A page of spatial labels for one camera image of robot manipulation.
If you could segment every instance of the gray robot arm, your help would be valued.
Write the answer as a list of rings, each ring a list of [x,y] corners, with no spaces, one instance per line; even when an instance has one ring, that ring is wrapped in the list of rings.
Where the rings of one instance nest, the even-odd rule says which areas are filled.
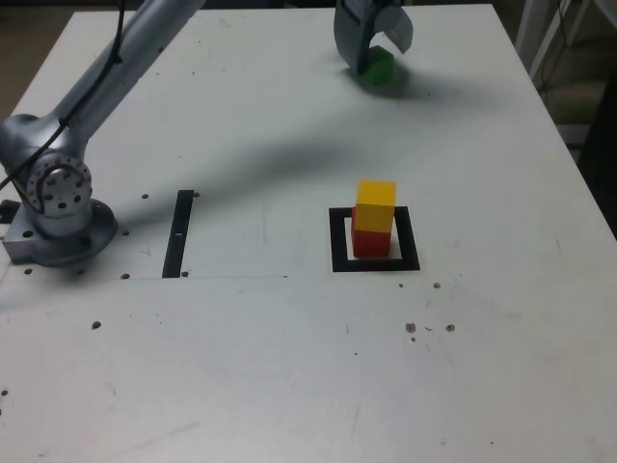
[[[13,184],[22,206],[3,244],[13,263],[65,266],[91,258],[113,238],[117,224],[105,204],[93,200],[84,164],[88,140],[116,109],[204,0],[147,0],[124,26],[119,58],[62,134]],[[0,125],[0,162],[7,173],[31,159],[91,90],[113,43],[101,53],[47,116],[17,115]]]

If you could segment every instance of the table surface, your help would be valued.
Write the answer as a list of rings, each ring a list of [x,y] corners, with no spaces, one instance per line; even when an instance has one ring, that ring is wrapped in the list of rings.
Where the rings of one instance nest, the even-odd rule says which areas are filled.
[[[189,21],[88,146],[130,235],[67,270],[0,253],[1,461],[615,461],[615,240],[493,8],[407,11],[379,95],[332,10]],[[76,14],[16,112],[116,18]],[[332,272],[363,177],[397,182],[421,271]],[[190,276],[163,280],[180,189]]]

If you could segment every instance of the cable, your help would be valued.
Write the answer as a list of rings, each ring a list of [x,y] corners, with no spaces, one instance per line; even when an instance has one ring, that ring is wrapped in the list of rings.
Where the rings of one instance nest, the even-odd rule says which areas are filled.
[[[540,78],[542,80],[542,83],[540,85],[540,88],[538,89],[538,93],[540,95],[542,95],[542,94],[545,95],[545,99],[546,99],[545,100],[545,105],[547,107],[549,106],[549,93],[547,92],[547,85],[549,84],[549,81],[550,81],[550,78],[552,77],[552,74],[557,69],[557,65],[559,64],[559,60],[561,60],[561,56],[563,55],[563,50],[566,48],[566,46],[568,46],[568,35],[566,34],[566,27],[564,25],[563,11],[561,10],[561,1],[560,0],[557,0],[557,13],[559,14],[559,29],[561,30],[561,35],[563,37],[563,43],[561,45],[561,48],[559,48],[559,51],[557,52],[557,57],[555,58],[554,65],[552,65],[552,69],[550,70],[549,75],[546,78],[544,76],[544,71],[545,71],[545,68],[547,66],[547,61],[549,60],[548,59],[549,52],[547,52],[547,59],[544,60],[544,63],[542,64],[542,69],[540,70]]]
[[[105,77],[107,77],[107,74],[109,73],[113,65],[116,63],[121,63],[119,52],[120,52],[120,46],[121,46],[121,40],[122,40],[122,27],[124,24],[124,12],[126,10],[126,0],[119,0],[118,10],[119,10],[119,16],[118,16],[118,27],[116,29],[116,36],[114,37],[112,48],[111,50],[109,50],[109,56],[107,57],[107,61],[105,62],[105,65],[103,66],[103,69],[101,70],[100,74],[98,75],[96,80],[93,82],[91,87],[88,89],[88,91],[85,92],[82,95],[82,97],[79,98],[79,100],[71,108],[71,110],[68,111],[68,114],[64,118],[59,119],[60,125],[58,126],[56,131],[51,135],[51,137],[49,137],[49,140],[47,140],[42,145],[42,147],[36,150],[28,159],[26,159],[21,164],[19,164],[16,169],[10,172],[6,176],[6,178],[0,182],[0,191],[2,191],[2,189],[5,186],[11,183],[24,169],[30,167],[32,164],[37,162],[37,159],[39,159],[47,151],[47,149],[51,146],[51,144],[54,143],[56,139],[62,134],[62,132],[65,131],[65,129],[68,127],[68,125],[70,124],[70,121],[75,116],[75,114],[77,114],[77,112],[80,109],[82,109],[84,105],[88,103],[88,101],[92,98],[94,93],[98,90],[100,85],[105,80]],[[19,188],[17,188],[17,185],[15,186],[15,189],[17,190],[18,193],[21,193]]]

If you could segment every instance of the cube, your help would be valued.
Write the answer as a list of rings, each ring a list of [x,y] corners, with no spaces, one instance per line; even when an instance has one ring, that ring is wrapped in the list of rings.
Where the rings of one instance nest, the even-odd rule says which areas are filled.
[[[390,234],[395,196],[393,181],[362,180],[356,201],[356,230]]]
[[[351,242],[354,257],[362,258],[386,258],[389,254],[391,233],[378,231],[363,231],[356,227],[356,208],[352,207],[351,213]]]
[[[368,50],[368,69],[360,80],[370,87],[388,84],[394,77],[394,56],[381,46]]]

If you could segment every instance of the red block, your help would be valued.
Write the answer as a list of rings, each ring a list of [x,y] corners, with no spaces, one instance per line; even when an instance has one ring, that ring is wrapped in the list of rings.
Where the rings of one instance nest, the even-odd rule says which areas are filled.
[[[354,257],[387,258],[391,233],[356,230],[356,208],[351,209],[351,242]]]

